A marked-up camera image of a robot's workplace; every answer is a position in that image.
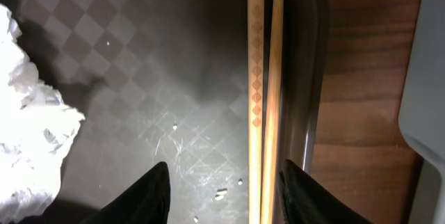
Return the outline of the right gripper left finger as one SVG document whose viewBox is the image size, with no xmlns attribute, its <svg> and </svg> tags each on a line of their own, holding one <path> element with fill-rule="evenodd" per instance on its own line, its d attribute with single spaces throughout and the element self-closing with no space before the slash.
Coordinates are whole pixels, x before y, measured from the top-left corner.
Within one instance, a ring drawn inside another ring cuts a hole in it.
<svg viewBox="0 0 445 224">
<path fill-rule="evenodd" d="M 83 224 L 167 224 L 170 173 L 161 161 Z"/>
</svg>

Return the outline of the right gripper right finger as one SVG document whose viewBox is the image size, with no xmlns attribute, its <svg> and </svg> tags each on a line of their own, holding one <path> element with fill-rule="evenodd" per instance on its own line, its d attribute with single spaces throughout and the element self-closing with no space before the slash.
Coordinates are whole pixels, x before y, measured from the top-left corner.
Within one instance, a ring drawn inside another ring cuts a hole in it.
<svg viewBox="0 0 445 224">
<path fill-rule="evenodd" d="M 279 173 L 279 190 L 286 224 L 370 224 L 289 159 Z"/>
</svg>

